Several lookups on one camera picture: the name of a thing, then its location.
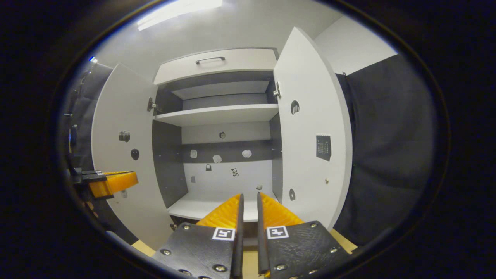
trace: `drawer handle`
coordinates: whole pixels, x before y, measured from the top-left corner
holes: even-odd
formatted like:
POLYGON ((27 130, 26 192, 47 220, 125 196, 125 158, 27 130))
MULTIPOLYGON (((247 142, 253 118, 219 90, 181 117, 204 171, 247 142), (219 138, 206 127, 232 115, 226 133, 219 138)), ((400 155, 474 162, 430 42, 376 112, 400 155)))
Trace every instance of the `drawer handle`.
POLYGON ((196 60, 196 64, 200 64, 200 61, 203 61, 203 60, 209 60, 209 59, 217 59, 217 58, 220 58, 220 60, 224 61, 226 58, 224 56, 217 56, 217 57, 210 57, 210 58, 204 58, 204 59, 200 59, 200 60, 196 60))

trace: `white shelf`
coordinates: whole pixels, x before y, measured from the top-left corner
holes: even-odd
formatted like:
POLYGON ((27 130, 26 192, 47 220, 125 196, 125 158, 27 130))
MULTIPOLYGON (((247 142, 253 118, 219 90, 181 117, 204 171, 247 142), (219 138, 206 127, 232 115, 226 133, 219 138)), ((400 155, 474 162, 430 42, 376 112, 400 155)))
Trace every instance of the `white shelf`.
MULTIPOLYGON (((244 193, 243 195, 245 201, 244 222, 258 221, 257 193, 257 191, 251 191, 249 193, 244 193)), ((184 197, 171 205, 167 211, 170 215, 200 220, 236 194, 237 193, 213 191, 188 192, 184 197)), ((272 191, 265 194, 276 200, 272 191)))
POLYGON ((238 105, 165 113, 155 116, 155 119, 160 122, 185 127, 269 121, 278 112, 279 106, 277 104, 238 105))

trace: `white wall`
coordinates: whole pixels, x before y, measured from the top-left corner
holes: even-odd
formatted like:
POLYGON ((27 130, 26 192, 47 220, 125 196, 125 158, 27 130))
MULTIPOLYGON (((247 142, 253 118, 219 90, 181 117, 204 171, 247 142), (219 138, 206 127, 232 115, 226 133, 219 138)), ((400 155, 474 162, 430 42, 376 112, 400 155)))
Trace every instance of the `white wall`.
POLYGON ((315 39, 335 73, 351 74, 397 52, 355 20, 343 16, 315 39))
POLYGON ((159 65, 221 48, 275 47, 293 26, 315 38, 341 14, 312 0, 224 0, 221 7, 184 14, 139 31, 137 19, 91 53, 109 67, 122 63, 149 80, 159 65))

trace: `ceiling light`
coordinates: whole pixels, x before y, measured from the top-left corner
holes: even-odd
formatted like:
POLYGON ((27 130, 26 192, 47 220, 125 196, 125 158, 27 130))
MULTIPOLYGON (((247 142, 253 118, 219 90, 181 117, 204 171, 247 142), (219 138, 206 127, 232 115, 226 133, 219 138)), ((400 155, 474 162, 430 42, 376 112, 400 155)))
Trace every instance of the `ceiling light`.
POLYGON ((222 0, 177 0, 164 7, 158 8, 138 21, 138 30, 146 29, 169 18, 185 13, 216 8, 222 5, 222 0))

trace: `cabinet bottom shelf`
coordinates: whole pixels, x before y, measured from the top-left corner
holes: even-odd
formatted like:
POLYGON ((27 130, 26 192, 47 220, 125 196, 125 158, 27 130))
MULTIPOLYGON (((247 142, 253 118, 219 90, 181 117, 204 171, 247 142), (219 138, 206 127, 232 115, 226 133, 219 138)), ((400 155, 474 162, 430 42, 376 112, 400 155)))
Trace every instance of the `cabinet bottom shelf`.
MULTIPOLYGON (((245 200, 245 212, 243 214, 244 222, 257 222, 257 191, 243 193, 245 200)), ((269 197, 276 199, 274 193, 264 192, 269 197)), ((167 211, 170 215, 184 217, 189 219, 200 220, 216 209, 227 199, 235 196, 238 193, 230 192, 213 192, 213 191, 194 191, 188 192, 177 202, 171 205, 167 211)))

